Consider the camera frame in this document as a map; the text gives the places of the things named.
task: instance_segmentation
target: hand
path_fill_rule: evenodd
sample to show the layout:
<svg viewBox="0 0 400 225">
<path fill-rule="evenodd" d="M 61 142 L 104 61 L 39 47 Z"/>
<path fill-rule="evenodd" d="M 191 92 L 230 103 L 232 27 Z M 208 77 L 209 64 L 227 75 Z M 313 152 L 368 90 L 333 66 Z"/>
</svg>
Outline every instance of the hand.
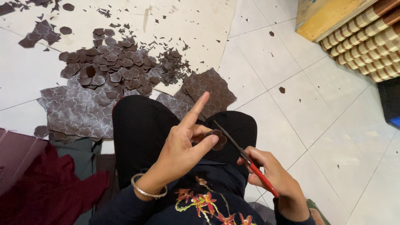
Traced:
<svg viewBox="0 0 400 225">
<path fill-rule="evenodd" d="M 159 193 L 165 185 L 189 172 L 218 142 L 216 135 L 203 139 L 211 129 L 194 124 L 209 97 L 210 94 L 205 92 L 180 124 L 171 128 L 157 162 L 136 182 L 140 189 Z M 138 192 L 136 195 L 144 201 L 152 199 Z"/>
<path fill-rule="evenodd" d="M 310 217 L 307 207 L 306 198 L 300 188 L 298 182 L 282 167 L 279 161 L 271 152 L 260 151 L 254 147 L 247 147 L 246 154 L 253 160 L 256 167 L 264 168 L 264 176 L 271 182 L 272 186 L 278 191 L 280 197 L 278 199 L 278 210 L 287 219 L 291 221 L 305 221 Z M 243 158 L 238 159 L 238 165 L 243 164 Z M 261 182 L 260 178 L 246 165 L 249 169 L 249 184 L 267 187 Z"/>
</svg>

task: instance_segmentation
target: orange flower print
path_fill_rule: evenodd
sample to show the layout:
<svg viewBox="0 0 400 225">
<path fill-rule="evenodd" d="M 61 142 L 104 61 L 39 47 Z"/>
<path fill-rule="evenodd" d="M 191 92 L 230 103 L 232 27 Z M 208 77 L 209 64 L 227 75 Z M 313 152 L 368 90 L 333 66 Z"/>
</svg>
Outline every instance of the orange flower print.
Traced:
<svg viewBox="0 0 400 225">
<path fill-rule="evenodd" d="M 242 225 L 251 225 L 251 216 L 249 215 L 246 219 L 243 219 L 243 215 L 239 213 L 240 220 L 242 221 Z"/>
<path fill-rule="evenodd" d="M 228 218 L 225 218 L 221 213 L 218 213 L 218 219 L 222 222 L 221 225 L 235 225 L 233 219 L 235 214 L 230 215 Z"/>
<path fill-rule="evenodd" d="M 214 211 L 214 207 L 212 206 L 211 203 L 212 203 L 212 202 L 215 202 L 216 199 L 212 199 L 212 198 L 211 198 L 211 193 L 210 193 L 210 192 L 207 192 L 206 195 L 198 194 L 198 196 L 199 196 L 200 198 L 202 198 L 202 199 L 205 200 L 205 202 L 207 203 L 207 206 L 208 206 L 208 210 L 209 210 L 210 213 L 211 213 L 211 217 L 213 217 L 215 211 Z"/>
<path fill-rule="evenodd" d="M 175 192 L 175 194 L 179 194 L 179 196 L 178 196 L 178 198 L 177 198 L 177 200 L 185 200 L 185 202 L 186 203 L 188 203 L 188 200 L 189 200 L 189 198 L 190 197 L 192 197 L 193 196 L 193 191 L 191 191 L 190 193 L 189 193 L 189 190 L 190 189 L 179 189 L 177 192 Z"/>
<path fill-rule="evenodd" d="M 193 203 L 195 204 L 195 206 L 196 206 L 198 217 L 200 217 L 200 211 L 202 211 L 202 212 L 207 212 L 207 211 L 204 211 L 204 210 L 202 209 L 202 207 L 204 207 L 204 206 L 207 205 L 207 203 L 206 203 L 205 201 L 200 200 L 200 198 L 199 198 L 198 196 L 192 196 L 191 198 L 192 198 L 192 202 L 193 202 Z"/>
<path fill-rule="evenodd" d="M 198 178 L 198 176 L 196 176 L 196 181 L 201 185 L 206 185 L 207 184 L 206 180 Z"/>
</svg>

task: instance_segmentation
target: silver bangle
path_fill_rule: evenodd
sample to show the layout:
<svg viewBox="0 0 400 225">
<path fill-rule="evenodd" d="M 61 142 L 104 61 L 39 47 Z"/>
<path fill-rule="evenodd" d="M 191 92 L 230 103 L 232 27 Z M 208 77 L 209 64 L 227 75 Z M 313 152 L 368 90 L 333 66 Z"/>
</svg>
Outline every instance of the silver bangle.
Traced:
<svg viewBox="0 0 400 225">
<path fill-rule="evenodd" d="M 136 174 L 135 176 L 133 176 L 133 177 L 131 178 L 131 180 L 130 180 L 130 182 L 132 183 L 133 188 L 135 188 L 135 190 L 136 190 L 137 192 L 139 192 L 140 194 L 142 194 L 142 195 L 144 195 L 144 196 L 155 198 L 156 200 L 159 199 L 159 198 L 164 197 L 164 196 L 167 194 L 167 192 L 168 192 L 167 186 L 165 186 L 165 187 L 163 188 L 164 191 L 161 191 L 162 194 L 159 194 L 159 195 L 154 195 L 154 194 L 147 193 L 147 192 L 145 192 L 144 190 L 140 189 L 138 186 L 136 186 L 136 184 L 135 184 L 135 178 L 141 177 L 141 176 L 143 176 L 143 175 L 144 175 L 144 173 L 138 173 L 138 174 Z"/>
</svg>

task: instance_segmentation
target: floral embroidery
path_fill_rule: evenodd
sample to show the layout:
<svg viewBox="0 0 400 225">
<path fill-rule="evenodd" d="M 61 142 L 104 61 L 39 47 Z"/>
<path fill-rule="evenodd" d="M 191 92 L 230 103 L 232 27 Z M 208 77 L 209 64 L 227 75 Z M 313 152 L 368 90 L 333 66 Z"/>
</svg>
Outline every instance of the floral embroidery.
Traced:
<svg viewBox="0 0 400 225">
<path fill-rule="evenodd" d="M 211 193 L 210 192 L 207 192 L 206 195 L 198 194 L 198 196 L 205 200 L 205 202 L 207 203 L 207 206 L 208 206 L 208 210 L 210 211 L 211 217 L 213 217 L 214 216 L 214 212 L 215 212 L 214 211 L 214 207 L 213 207 L 213 202 L 215 202 L 216 199 L 212 199 L 211 198 Z"/>
<path fill-rule="evenodd" d="M 193 191 L 189 192 L 190 189 L 179 189 L 177 192 L 175 192 L 175 194 L 178 194 L 178 198 L 176 199 L 176 204 L 175 204 L 175 209 L 179 212 L 185 211 L 187 209 L 189 209 L 191 206 L 195 206 L 196 210 L 197 210 L 197 216 L 201 217 L 202 215 L 206 218 L 208 224 L 211 225 L 210 223 L 210 219 L 208 218 L 208 215 L 210 215 L 210 217 L 217 217 L 222 223 L 221 225 L 237 225 L 235 222 L 235 214 L 230 214 L 229 213 L 229 207 L 228 207 L 228 202 L 226 201 L 225 197 L 221 194 L 222 199 L 225 202 L 226 208 L 228 210 L 228 217 L 224 217 L 224 215 L 222 215 L 219 210 L 218 207 L 214 204 L 214 202 L 216 202 L 216 199 L 212 198 L 212 194 L 211 192 L 214 192 L 213 190 L 211 190 L 208 186 L 207 186 L 207 181 L 205 179 L 202 178 L 198 178 L 196 176 L 196 181 L 201 185 L 204 186 L 208 192 L 207 194 L 193 194 Z M 180 202 L 182 202 L 183 200 L 185 200 L 185 203 L 188 203 L 189 198 L 191 198 L 190 200 L 190 204 L 184 207 L 180 207 L 178 206 Z M 240 215 L 240 220 L 242 222 L 241 225 L 256 225 L 255 223 L 252 223 L 252 216 L 249 215 L 246 217 L 246 219 L 244 219 L 243 215 L 241 213 L 239 213 Z"/>
<path fill-rule="evenodd" d="M 188 200 L 190 197 L 193 196 L 193 191 L 188 193 L 190 189 L 179 189 L 178 192 L 175 192 L 175 194 L 179 194 L 177 200 L 185 200 L 186 203 L 188 203 Z"/>
<path fill-rule="evenodd" d="M 205 213 L 210 213 L 210 212 L 204 211 L 204 210 L 202 209 L 202 207 L 203 207 L 203 206 L 206 206 L 207 203 L 206 203 L 205 201 L 200 200 L 200 198 L 199 198 L 198 196 L 193 196 L 193 197 L 192 197 L 192 202 L 193 202 L 193 203 L 195 204 L 195 206 L 196 206 L 197 215 L 198 215 L 199 217 L 201 217 L 201 216 L 200 216 L 200 211 L 201 211 L 201 212 L 205 212 Z"/>
<path fill-rule="evenodd" d="M 239 213 L 240 220 L 242 221 L 242 225 L 251 225 L 251 216 L 249 215 L 246 219 L 243 219 L 243 215 Z"/>
<path fill-rule="evenodd" d="M 207 184 L 206 180 L 198 178 L 198 176 L 196 176 L 196 181 L 201 185 L 206 185 Z"/>
<path fill-rule="evenodd" d="M 222 222 L 221 225 L 235 225 L 235 221 L 233 221 L 234 217 L 235 214 L 225 218 L 221 213 L 218 213 L 218 219 Z"/>
</svg>

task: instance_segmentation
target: sleeve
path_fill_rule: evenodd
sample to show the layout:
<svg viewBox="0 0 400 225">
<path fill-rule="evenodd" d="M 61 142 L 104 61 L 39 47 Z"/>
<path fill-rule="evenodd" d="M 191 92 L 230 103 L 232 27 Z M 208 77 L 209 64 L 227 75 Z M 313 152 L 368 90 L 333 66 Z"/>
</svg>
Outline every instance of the sleeve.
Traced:
<svg viewBox="0 0 400 225">
<path fill-rule="evenodd" d="M 295 221 L 291 221 L 286 219 L 282 214 L 280 214 L 279 210 L 278 210 L 278 199 L 274 198 L 273 199 L 274 202 L 274 206 L 275 206 L 275 219 L 276 219 L 276 225 L 316 225 L 314 219 L 312 218 L 311 212 L 310 210 L 308 210 L 310 212 L 310 217 L 302 222 L 295 222 Z"/>
<path fill-rule="evenodd" d="M 154 202 L 140 200 L 134 188 L 129 185 L 97 211 L 90 218 L 89 224 L 144 224 L 152 215 Z"/>
</svg>

